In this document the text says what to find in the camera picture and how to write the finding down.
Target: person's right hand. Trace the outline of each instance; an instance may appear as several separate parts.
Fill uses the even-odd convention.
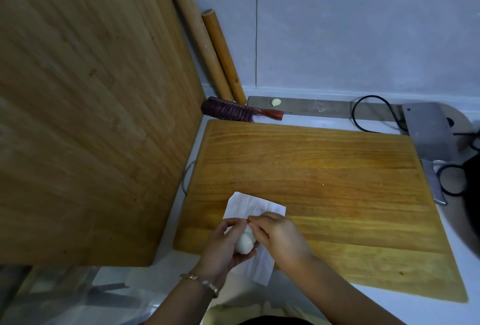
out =
[[[304,261],[313,258],[305,238],[289,219],[270,212],[248,219],[255,238],[267,248],[285,274],[298,270]]]

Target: paper towel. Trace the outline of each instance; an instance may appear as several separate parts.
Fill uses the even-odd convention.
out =
[[[258,216],[267,211],[285,216],[286,207],[255,196],[235,192],[226,205],[224,219],[239,217],[247,219],[249,215]],[[274,260],[268,250],[260,245],[257,254],[248,261],[239,264],[231,272],[248,277],[264,286],[268,285],[273,272]]]

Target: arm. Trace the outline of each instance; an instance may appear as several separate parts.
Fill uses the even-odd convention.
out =
[[[332,324],[403,324],[316,258],[290,220],[277,213],[249,220],[255,238]]]
[[[256,254],[258,242],[248,254],[242,255],[234,252],[235,242],[246,227],[247,220],[245,219],[222,220],[210,234],[200,260],[190,273],[207,280],[220,290],[225,285],[226,275],[230,270]],[[183,279],[145,324],[199,324],[212,298],[212,289],[202,285],[200,281]]]

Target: hand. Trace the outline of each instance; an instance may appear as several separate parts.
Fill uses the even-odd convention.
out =
[[[304,261],[314,258],[305,238],[289,219],[278,213],[249,216],[255,239],[262,243],[286,275],[298,271]]]
[[[246,227],[246,219],[223,219],[208,237],[207,246],[190,273],[206,279],[220,290],[225,285],[226,275],[230,270],[257,253],[259,242],[255,242],[254,248],[248,254],[235,253],[235,242]]]

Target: wood grain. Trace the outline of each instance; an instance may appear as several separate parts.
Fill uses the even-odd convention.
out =
[[[208,72],[212,77],[215,89],[220,98],[233,101],[232,92],[225,78],[217,53],[213,47],[212,40],[208,35],[207,28],[203,23],[200,9],[195,0],[176,0],[185,18],[185,22],[195,40],[198,51],[207,65]]]
[[[172,0],[0,15],[0,261],[150,265],[205,98]]]
[[[233,63],[232,56],[230,54],[229,46],[226,43],[225,36],[223,35],[222,27],[217,18],[217,14],[214,10],[210,9],[201,14],[203,22],[207,27],[208,34],[210,35],[210,39],[212,39],[213,46],[215,47],[215,51],[219,56],[220,63],[222,63],[223,71],[225,72],[225,76],[227,77],[228,84],[233,93],[233,97],[235,97],[235,101],[238,103],[245,105],[247,103],[247,98],[245,97],[245,93],[243,92],[242,83],[240,82],[240,78],[237,73],[237,69],[235,68],[235,64]]]
[[[350,282],[467,300],[408,136],[209,121],[174,248],[199,254],[235,191],[286,206]]]

